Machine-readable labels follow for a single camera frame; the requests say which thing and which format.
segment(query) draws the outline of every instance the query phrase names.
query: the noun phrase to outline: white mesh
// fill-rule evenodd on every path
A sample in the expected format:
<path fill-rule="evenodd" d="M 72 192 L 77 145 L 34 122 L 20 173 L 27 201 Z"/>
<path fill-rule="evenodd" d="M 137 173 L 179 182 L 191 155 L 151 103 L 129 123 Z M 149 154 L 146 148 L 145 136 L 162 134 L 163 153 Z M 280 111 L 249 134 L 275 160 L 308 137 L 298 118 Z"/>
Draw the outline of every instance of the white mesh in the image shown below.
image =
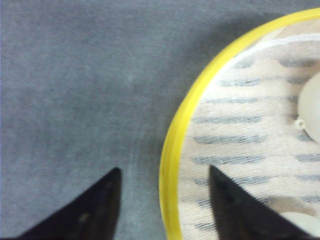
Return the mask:
<path fill-rule="evenodd" d="M 294 127 L 299 92 L 319 71 L 320 34 L 302 34 L 255 44 L 210 82 L 181 153 L 183 239 L 218 239 L 210 164 L 278 213 L 320 217 L 320 145 Z"/>

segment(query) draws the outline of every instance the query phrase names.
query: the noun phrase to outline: white object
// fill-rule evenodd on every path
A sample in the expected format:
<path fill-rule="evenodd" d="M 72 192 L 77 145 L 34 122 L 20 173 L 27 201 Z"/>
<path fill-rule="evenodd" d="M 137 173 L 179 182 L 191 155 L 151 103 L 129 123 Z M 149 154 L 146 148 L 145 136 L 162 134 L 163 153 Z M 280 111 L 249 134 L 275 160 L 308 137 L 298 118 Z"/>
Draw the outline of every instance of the white object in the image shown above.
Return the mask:
<path fill-rule="evenodd" d="M 310 138 L 320 143 L 320 73 L 303 87 L 298 99 L 298 114 L 298 128 L 304 129 Z"/>
<path fill-rule="evenodd" d="M 298 226 L 306 233 L 320 237 L 320 219 L 299 212 L 284 212 L 281 216 Z"/>

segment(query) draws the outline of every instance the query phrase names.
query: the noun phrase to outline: egg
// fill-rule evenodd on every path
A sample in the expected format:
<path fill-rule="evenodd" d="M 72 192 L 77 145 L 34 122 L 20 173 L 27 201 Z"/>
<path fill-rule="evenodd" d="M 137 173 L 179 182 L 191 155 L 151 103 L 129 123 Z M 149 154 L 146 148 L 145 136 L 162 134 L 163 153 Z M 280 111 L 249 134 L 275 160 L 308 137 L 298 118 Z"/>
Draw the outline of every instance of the egg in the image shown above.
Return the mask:
<path fill-rule="evenodd" d="M 299 212 L 284 212 L 281 216 L 298 226 L 306 233 L 320 237 L 320 219 L 314 216 L 310 216 Z"/>
<path fill-rule="evenodd" d="M 312 77 L 299 94 L 298 119 L 295 124 L 320 143 L 320 73 Z"/>

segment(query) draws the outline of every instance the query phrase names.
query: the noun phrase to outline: yellow ring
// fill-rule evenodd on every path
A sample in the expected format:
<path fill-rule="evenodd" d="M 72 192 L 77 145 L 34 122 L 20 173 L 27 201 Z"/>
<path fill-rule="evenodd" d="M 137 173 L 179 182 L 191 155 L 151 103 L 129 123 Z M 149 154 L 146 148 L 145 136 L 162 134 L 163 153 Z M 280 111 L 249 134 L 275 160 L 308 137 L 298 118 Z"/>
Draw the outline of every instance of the yellow ring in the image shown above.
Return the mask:
<path fill-rule="evenodd" d="M 320 8 L 295 12 L 249 31 L 221 51 L 196 79 L 174 115 L 161 154 L 159 198 L 161 215 L 168 240 L 182 240 L 178 212 L 180 154 L 190 119 L 210 80 L 229 60 L 262 36 L 278 28 L 316 18 L 320 18 Z"/>

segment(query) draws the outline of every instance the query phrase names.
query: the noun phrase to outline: black object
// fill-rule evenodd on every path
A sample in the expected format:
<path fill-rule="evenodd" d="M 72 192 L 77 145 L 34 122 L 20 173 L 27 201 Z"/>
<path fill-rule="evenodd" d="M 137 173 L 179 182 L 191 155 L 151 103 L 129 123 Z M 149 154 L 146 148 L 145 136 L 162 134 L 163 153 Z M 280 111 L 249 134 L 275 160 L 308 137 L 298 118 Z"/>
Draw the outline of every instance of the black object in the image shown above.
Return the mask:
<path fill-rule="evenodd" d="M 257 201 L 214 166 L 209 186 L 221 240 L 320 240 Z"/>
<path fill-rule="evenodd" d="M 119 214 L 121 185 L 121 170 L 114 168 L 21 236 L 1 240 L 111 240 Z"/>

